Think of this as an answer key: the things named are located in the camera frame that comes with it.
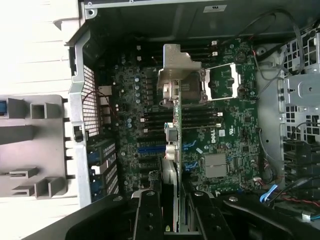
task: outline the metal mesh grille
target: metal mesh grille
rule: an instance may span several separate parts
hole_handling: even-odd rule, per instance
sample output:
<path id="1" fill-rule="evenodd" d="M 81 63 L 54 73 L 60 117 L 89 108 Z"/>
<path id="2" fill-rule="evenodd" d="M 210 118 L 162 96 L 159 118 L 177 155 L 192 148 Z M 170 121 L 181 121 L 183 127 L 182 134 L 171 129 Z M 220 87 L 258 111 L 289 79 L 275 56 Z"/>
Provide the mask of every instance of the metal mesh grille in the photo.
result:
<path id="1" fill-rule="evenodd" d="M 83 66 L 84 70 L 84 86 L 82 90 L 82 100 L 90 92 L 96 91 L 95 74 L 87 66 Z M 97 93 L 88 95 L 82 103 L 83 121 L 85 130 L 89 132 L 89 137 L 99 134 L 99 116 L 98 116 L 98 103 Z"/>
<path id="2" fill-rule="evenodd" d="M 317 49 L 317 42 L 319 38 L 319 34 L 316 33 L 315 30 L 311 30 L 302 35 L 302 43 L 303 43 L 303 51 L 305 62 L 304 66 L 308 67 L 310 65 L 319 63 L 318 59 L 318 49 Z M 284 61 L 284 67 L 290 71 L 295 71 L 299 68 L 300 64 L 300 52 L 298 48 L 297 40 L 292 40 L 286 45 L 286 58 Z"/>

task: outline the metal bracket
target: metal bracket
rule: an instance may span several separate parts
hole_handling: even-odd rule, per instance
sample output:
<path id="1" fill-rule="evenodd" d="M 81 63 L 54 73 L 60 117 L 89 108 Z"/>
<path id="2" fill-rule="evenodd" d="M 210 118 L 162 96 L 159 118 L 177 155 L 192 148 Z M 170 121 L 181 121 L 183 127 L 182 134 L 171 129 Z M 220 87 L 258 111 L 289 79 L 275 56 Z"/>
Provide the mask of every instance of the metal bracket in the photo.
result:
<path id="1" fill-rule="evenodd" d="M 157 87 L 161 89 L 171 81 L 185 79 L 190 73 L 200 69 L 201 62 L 192 61 L 188 53 L 181 52 L 179 44 L 165 44 L 163 46 L 163 69 L 159 71 Z"/>
<path id="2" fill-rule="evenodd" d="M 320 104 L 320 82 L 318 74 L 290 76 L 284 80 L 286 104 L 318 106 Z"/>

